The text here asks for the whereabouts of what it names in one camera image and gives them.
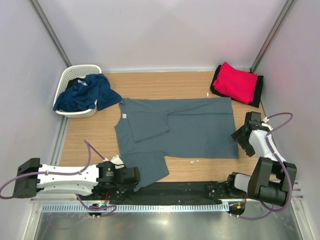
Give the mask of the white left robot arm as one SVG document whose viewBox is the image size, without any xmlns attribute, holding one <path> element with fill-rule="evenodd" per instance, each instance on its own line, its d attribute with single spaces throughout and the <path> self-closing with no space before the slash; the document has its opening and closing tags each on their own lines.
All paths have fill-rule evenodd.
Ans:
<svg viewBox="0 0 320 240">
<path fill-rule="evenodd" d="M 82 167 L 52 166 L 31 158 L 17 169 L 13 197 L 33 198 L 38 192 L 46 194 L 78 194 L 101 200 L 113 190 L 125 192 L 140 182 L 137 167 L 118 166 L 111 161 Z"/>
</svg>

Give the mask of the grey-blue t shirt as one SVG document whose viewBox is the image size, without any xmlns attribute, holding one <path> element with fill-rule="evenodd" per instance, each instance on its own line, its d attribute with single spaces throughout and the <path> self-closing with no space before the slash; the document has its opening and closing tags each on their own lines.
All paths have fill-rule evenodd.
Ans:
<svg viewBox="0 0 320 240">
<path fill-rule="evenodd" d="M 165 158 L 237 159 L 236 130 L 228 97 L 197 99 L 131 99 L 119 103 L 115 126 L 120 157 L 138 168 L 137 188 L 169 174 Z"/>
</svg>

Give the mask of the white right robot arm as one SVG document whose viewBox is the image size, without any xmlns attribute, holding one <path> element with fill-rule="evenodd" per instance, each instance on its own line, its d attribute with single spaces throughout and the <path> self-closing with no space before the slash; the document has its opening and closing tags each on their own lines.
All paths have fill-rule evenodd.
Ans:
<svg viewBox="0 0 320 240">
<path fill-rule="evenodd" d="M 292 198 L 297 167 L 277 150 L 272 137 L 275 129 L 268 122 L 258 112 L 247 112 L 243 126 L 231 135 L 247 156 L 257 157 L 257 163 L 251 175 L 230 174 L 225 192 L 231 198 L 245 193 L 250 199 L 284 208 Z"/>
</svg>

